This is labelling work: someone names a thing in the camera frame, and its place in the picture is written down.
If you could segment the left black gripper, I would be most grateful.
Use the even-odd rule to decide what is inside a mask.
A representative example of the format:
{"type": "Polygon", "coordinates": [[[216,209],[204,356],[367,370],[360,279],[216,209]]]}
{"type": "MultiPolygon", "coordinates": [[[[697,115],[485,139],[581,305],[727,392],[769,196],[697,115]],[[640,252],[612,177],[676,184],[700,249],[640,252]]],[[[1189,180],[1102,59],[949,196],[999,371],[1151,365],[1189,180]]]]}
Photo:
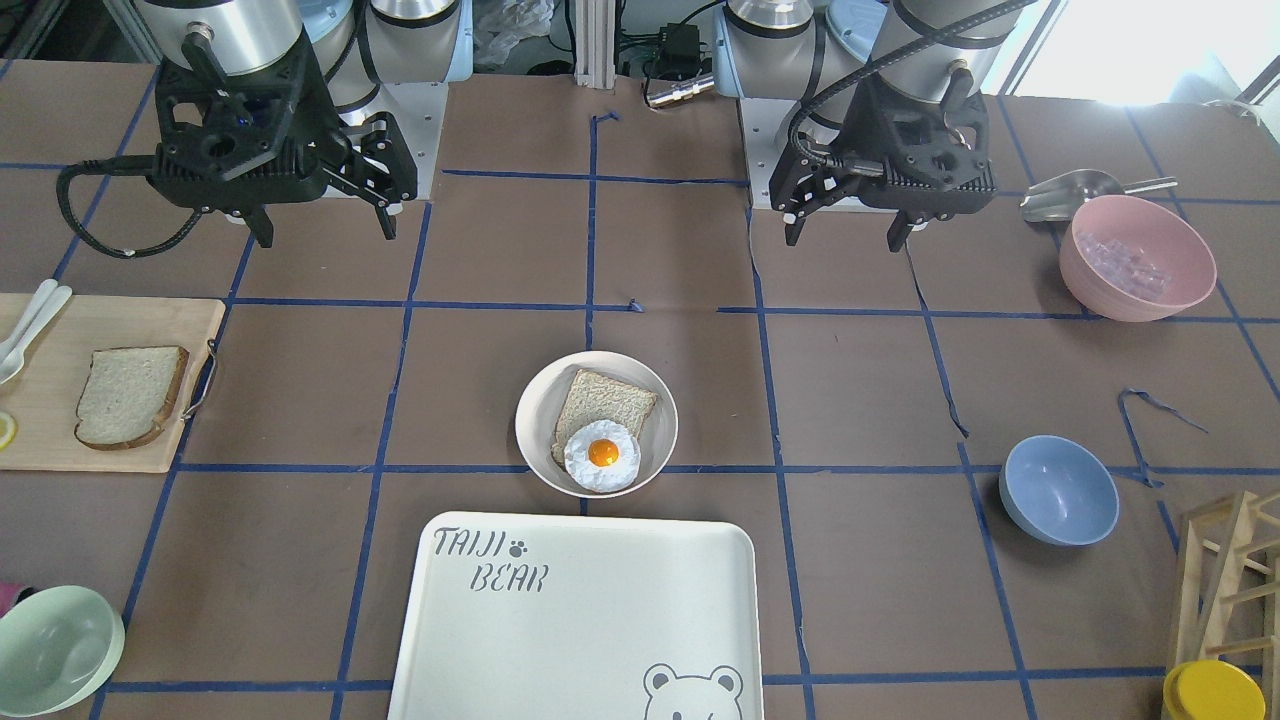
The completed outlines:
{"type": "Polygon", "coordinates": [[[986,208],[998,186],[989,160],[989,115],[965,61],[943,68],[937,102],[909,97],[881,73],[860,79],[835,140],[788,145],[771,177],[771,205],[795,247],[806,219],[842,199],[900,211],[887,247],[900,252],[915,219],[948,219],[986,208]]]}

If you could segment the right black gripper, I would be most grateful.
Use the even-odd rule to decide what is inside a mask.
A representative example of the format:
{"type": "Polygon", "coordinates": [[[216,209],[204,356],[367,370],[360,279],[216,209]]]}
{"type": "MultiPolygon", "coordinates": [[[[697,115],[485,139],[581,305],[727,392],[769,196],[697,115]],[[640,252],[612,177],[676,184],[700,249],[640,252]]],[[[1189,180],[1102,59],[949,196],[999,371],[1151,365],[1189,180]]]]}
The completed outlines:
{"type": "Polygon", "coordinates": [[[347,126],[306,33],[273,63],[233,76],[211,29],[189,28],[180,60],[161,65],[160,138],[148,183],[179,208],[246,213],[261,249],[274,243],[266,205],[308,202],[326,190],[374,205],[387,241],[399,204],[417,195],[417,168],[396,118],[347,126]]]}

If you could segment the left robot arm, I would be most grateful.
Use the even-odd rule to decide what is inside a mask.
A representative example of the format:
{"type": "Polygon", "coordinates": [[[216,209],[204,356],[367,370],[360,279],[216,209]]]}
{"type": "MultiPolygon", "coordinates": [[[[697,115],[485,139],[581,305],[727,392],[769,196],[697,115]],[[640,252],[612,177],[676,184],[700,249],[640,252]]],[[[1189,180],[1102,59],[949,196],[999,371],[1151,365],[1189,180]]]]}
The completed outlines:
{"type": "Polygon", "coordinates": [[[1021,1],[728,1],[716,91],[739,101],[755,208],[787,245],[826,209],[890,211],[888,249],[998,184],[980,86],[1021,1]]]}

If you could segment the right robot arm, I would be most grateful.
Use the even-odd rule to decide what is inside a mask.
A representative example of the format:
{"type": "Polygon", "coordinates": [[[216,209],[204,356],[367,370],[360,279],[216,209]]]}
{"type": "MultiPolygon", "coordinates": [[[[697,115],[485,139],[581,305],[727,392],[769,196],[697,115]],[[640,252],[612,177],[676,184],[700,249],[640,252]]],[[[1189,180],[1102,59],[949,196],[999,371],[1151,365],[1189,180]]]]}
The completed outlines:
{"type": "Polygon", "coordinates": [[[422,193],[413,126],[388,94],[474,68],[471,1],[138,1],[163,55],[145,178],[195,217],[273,242],[270,206],[340,193],[387,240],[422,193]]]}

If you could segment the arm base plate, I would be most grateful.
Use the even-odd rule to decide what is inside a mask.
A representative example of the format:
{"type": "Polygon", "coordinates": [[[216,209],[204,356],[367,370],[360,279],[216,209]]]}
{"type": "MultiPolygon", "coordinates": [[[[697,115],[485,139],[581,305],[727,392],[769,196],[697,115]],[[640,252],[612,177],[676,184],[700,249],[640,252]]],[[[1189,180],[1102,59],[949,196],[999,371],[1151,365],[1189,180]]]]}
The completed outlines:
{"type": "Polygon", "coordinates": [[[787,127],[800,101],[741,97],[739,115],[751,209],[774,210],[769,181],[787,143],[787,127]]]}
{"type": "Polygon", "coordinates": [[[417,168],[417,200],[433,199],[433,183],[440,151],[443,120],[449,96],[444,83],[381,85],[370,100],[339,109],[349,126],[364,124],[376,111],[389,111],[404,136],[417,168]]]}

